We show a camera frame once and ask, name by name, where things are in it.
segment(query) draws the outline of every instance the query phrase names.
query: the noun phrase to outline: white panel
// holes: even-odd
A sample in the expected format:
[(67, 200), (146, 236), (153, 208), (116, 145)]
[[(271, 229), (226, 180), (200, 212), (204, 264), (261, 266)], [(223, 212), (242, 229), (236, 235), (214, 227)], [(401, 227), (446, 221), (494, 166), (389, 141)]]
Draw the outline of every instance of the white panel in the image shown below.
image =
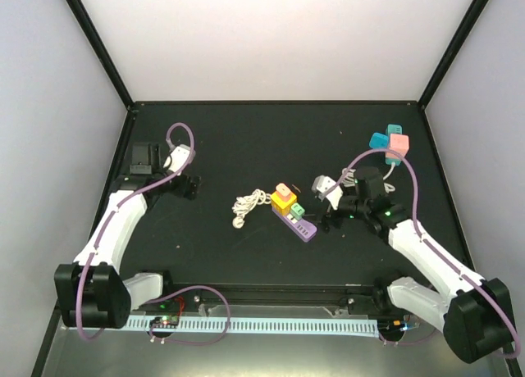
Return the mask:
[(136, 100), (419, 99), (472, 0), (83, 0)]
[(30, 375), (85, 245), (125, 108), (65, 0), (0, 7), (0, 368)]
[[(525, 0), (490, 0), (427, 109), (474, 263), (525, 339)], [(525, 352), (520, 356), (525, 364)]]

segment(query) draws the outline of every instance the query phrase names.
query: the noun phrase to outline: pink block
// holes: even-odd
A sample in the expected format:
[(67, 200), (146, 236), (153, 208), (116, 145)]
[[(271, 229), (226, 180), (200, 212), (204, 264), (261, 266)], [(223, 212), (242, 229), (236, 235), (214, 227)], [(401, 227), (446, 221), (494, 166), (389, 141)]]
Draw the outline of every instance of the pink block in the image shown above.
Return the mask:
[(288, 202), (292, 198), (292, 191), (284, 183), (279, 183), (276, 187), (277, 195), (283, 202)]
[[(408, 135), (390, 134), (390, 137), (388, 139), (388, 148), (399, 153), (401, 156), (404, 157), (410, 148)], [(386, 153), (386, 157), (396, 159), (398, 158), (397, 156), (388, 152)]]

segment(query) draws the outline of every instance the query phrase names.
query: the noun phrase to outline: black metal frame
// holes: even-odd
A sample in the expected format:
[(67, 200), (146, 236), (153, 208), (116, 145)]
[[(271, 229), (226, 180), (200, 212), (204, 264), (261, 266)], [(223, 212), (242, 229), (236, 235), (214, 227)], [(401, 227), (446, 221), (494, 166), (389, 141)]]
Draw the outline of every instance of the black metal frame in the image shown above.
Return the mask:
[[(137, 113), (137, 111), (135, 110), (135, 106), (137, 104), (133, 101), (130, 94), (128, 93), (127, 88), (122, 78), (120, 77), (117, 68), (115, 67), (115, 64), (113, 63), (111, 57), (109, 56), (109, 53), (107, 52), (107, 49), (105, 48), (102, 39), (98, 35), (98, 32), (95, 29), (95, 26), (93, 22), (91, 21), (89, 14), (84, 8), (84, 5), (82, 4), (81, 0), (66, 0), (66, 1), (69, 4), (71, 10), (73, 11), (75, 18), (78, 20), (80, 27), (82, 28), (86, 37), (88, 38), (89, 43), (91, 44), (95, 53), (97, 54), (100, 62), (102, 63), (104, 70), (107, 72), (107, 75), (109, 76), (111, 82), (113, 83), (122, 102), (128, 109), (126, 121), (124, 123), (123, 129), (121, 132), (121, 136), (119, 138), (118, 145), (116, 148), (115, 156), (113, 157), (112, 165), (111, 165), (111, 168), (110, 168), (110, 171), (107, 177), (107, 181), (106, 181), (106, 184), (103, 190), (103, 197), (101, 198), (101, 202), (99, 203), (97, 213), (95, 216), (94, 226), (92, 228), (92, 232), (93, 232), (93, 230), (96, 228), (98, 221), (102, 217), (102, 214), (106, 206), (106, 201), (104, 197), (108, 193), (110, 184), (118, 176), (118, 171), (121, 167), (122, 160), (124, 159), (124, 155), (126, 153), (126, 147), (130, 139), (131, 132), (134, 127), (134, 123), (135, 123), (135, 117)], [(442, 167), (439, 155), (436, 150), (436, 145), (434, 144), (434, 139), (431, 135), (431, 130), (428, 125), (425, 108), (427, 107), (428, 103), (431, 101), (441, 81), (444, 79), (446, 72), (452, 65), (452, 62), (454, 61), (460, 48), (463, 46), (463, 43), (467, 39), (470, 31), (472, 30), (473, 26), (475, 25), (478, 17), (481, 15), (488, 1), (489, 0), (472, 0), (472, 3), (470, 7), (468, 8), (464, 18), (462, 19), (458, 29), (456, 30), (454, 37), (450, 41), (450, 44), (445, 51), (445, 54), (441, 58), (440, 63), (438, 64), (421, 98), (418, 101), (418, 106), (420, 108), (420, 114), (425, 121), (427, 132), (432, 142), (432, 151), (438, 163), (441, 178), (443, 179), (443, 182), (446, 186), (448, 203), (450, 204), (450, 208), (454, 212), (455, 224), (457, 225), (457, 229), (459, 230), (464, 249), (467, 251), (466, 256), (468, 260), (467, 260), (466, 265), (468, 265), (471, 268), (473, 267), (473, 262), (470, 257), (470, 253), (468, 252), (468, 247), (467, 247), (465, 238), (463, 236), (463, 231), (461, 230), (459, 218), (457, 216), (456, 209), (454, 206), (454, 201), (452, 199), (450, 189), (448, 188), (448, 184), (445, 179), (445, 173), (443, 171), (443, 167)], [(320, 289), (320, 288), (292, 288), (292, 287), (283, 287), (283, 286), (279, 286), (279, 287), (271, 286), (271, 287), (263, 288), (261, 286), (232, 286), (232, 285), (221, 286), (220, 288), (218, 288), (215, 285), (215, 287), (227, 293), (228, 298), (236, 299), (238, 303), (247, 302), (249, 300), (249, 303), (251, 304), (254, 304), (254, 303), (295, 304), (295, 305), (303, 304), (303, 305), (309, 305), (309, 306), (316, 305), (316, 306), (327, 306), (328, 307), (332, 305), (332, 306), (342, 307), (344, 306), (344, 303), (345, 302), (348, 303), (348, 300), (350, 299), (350, 297), (352, 297), (352, 299), (359, 298), (364, 301), (364, 302), (357, 302), (355, 306), (352, 307), (351, 311), (354, 314), (363, 314), (363, 313), (371, 314), (373, 312), (373, 311), (368, 311), (370, 309), (369, 309), (368, 301), (366, 301), (367, 299), (370, 298), (370, 292), (372, 291), (371, 288), (369, 288), (368, 286), (360, 286), (358, 288), (333, 287), (333, 288), (323, 288), (323, 289)], [(388, 316), (375, 316), (375, 317), (383, 318), (383, 317), (388, 317)], [(40, 352), (38, 354), (37, 360), (34, 365), (34, 369), (32, 373), (32, 376), (34, 377), (41, 376), (43, 373), (45, 362), (48, 358), (51, 343), (53, 342), (53, 336), (58, 326), (59, 320), (60, 320), (60, 312), (58, 308), (55, 307), (53, 310), (51, 320), (49, 322), (48, 329), (46, 331), (43, 343), (42, 343), (42, 347), (40, 348)], [(509, 367), (509, 372), (513, 377), (514, 376), (518, 377), (522, 375), (522, 372), (516, 360), (507, 360), (507, 365)]]

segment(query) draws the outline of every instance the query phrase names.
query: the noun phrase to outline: yellow block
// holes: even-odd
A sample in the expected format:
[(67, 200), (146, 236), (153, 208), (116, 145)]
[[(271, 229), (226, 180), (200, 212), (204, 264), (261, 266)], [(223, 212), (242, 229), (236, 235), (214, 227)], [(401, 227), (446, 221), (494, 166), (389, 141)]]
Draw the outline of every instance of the yellow block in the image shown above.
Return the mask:
[(297, 202), (297, 196), (291, 193), (291, 197), (288, 201), (283, 201), (277, 191), (272, 194), (272, 206), (276, 211), (281, 213), (283, 216), (287, 216), (290, 213), (290, 208)]

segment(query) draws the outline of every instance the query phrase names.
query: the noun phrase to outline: coiled white cord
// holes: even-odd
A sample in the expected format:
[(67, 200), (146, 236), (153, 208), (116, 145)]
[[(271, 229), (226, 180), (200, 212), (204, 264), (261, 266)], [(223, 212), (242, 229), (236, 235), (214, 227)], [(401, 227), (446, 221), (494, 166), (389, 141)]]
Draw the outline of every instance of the coiled white cord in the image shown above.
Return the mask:
[(250, 213), (257, 205), (269, 205), (272, 202), (270, 194), (265, 193), (258, 188), (253, 191), (252, 195), (246, 195), (244, 197), (237, 197), (235, 205), (231, 210), (237, 215), (233, 219), (234, 228), (242, 228), (244, 225), (244, 218)]
[[(395, 168), (395, 163), (393, 162), (392, 164), (390, 164), (390, 170), (386, 173), (385, 176), (383, 176), (383, 180), (387, 180), (390, 177), (390, 175), (392, 175), (394, 168)], [(343, 174), (345, 171), (346, 171), (346, 168), (343, 168), (343, 170), (341, 171), (341, 174)], [(354, 172), (355, 170), (349, 170), (345, 178), (341, 182), (345, 187), (355, 186)], [(385, 191), (387, 193), (393, 193), (395, 191), (395, 187), (392, 184), (385, 183)]]

